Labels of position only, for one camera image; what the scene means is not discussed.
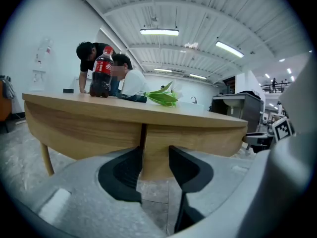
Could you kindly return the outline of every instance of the fluorescent light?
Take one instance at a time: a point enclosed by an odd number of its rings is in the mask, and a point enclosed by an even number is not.
[[[165,34],[165,35],[174,35],[174,36],[178,36],[178,32],[179,32],[178,30],[160,29],[160,28],[140,30],[141,34]]]
[[[191,77],[196,77],[196,78],[201,78],[201,79],[206,79],[206,77],[201,77],[201,76],[197,76],[197,75],[194,75],[194,74],[189,74]]]
[[[226,44],[224,44],[222,42],[217,42],[216,46],[218,46],[218,47],[220,47],[220,48],[222,48],[224,50],[227,50],[227,51],[233,53],[234,55],[236,55],[236,56],[238,56],[240,58],[244,57],[244,54],[242,54],[241,52],[235,50],[234,48],[232,48],[232,47],[230,47],[230,46],[228,46],[228,45],[226,45]]]
[[[154,70],[158,70],[158,71],[165,71],[165,72],[172,72],[170,69],[159,69],[159,68],[154,68]]]

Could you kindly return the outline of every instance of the coca-cola bottle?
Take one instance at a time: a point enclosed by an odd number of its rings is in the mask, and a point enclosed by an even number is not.
[[[90,95],[97,97],[108,97],[110,92],[110,83],[112,79],[112,55],[113,48],[106,46],[103,54],[95,60],[92,82],[90,84]]]

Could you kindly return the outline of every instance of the railing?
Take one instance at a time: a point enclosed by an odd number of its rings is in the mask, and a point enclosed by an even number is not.
[[[291,84],[291,82],[287,82],[287,83],[279,83],[279,84],[275,84],[275,86],[273,87],[272,84],[270,85],[262,85],[262,90],[265,93],[282,93],[285,91],[285,89]]]

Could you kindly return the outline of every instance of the faucet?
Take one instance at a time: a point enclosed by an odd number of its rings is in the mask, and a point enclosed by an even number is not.
[[[197,99],[195,96],[193,96],[191,99],[195,98],[195,101],[193,102],[194,104],[197,104]]]

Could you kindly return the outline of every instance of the person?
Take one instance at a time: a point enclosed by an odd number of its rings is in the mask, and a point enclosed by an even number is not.
[[[281,92],[284,92],[284,83],[283,83],[283,80],[282,80],[282,83],[281,83]]]
[[[276,84],[276,80],[274,78],[273,81],[272,81],[272,88],[273,88],[273,92],[272,93],[274,93],[274,90],[275,90],[275,93],[276,93],[275,84]]]
[[[82,42],[78,45],[76,53],[80,62],[80,74],[79,74],[79,91],[81,93],[87,93],[85,90],[88,70],[93,70],[95,60],[103,54],[104,48],[109,46],[106,43],[91,43]],[[110,83],[110,96],[116,96],[119,87],[119,81],[117,77],[112,77]]]
[[[112,56],[118,78],[124,78],[121,93],[125,95],[142,95],[148,92],[148,85],[142,72],[132,68],[131,60],[124,54]]]
[[[284,80],[284,86],[285,86],[285,89],[288,87],[288,81],[287,81],[287,79]]]

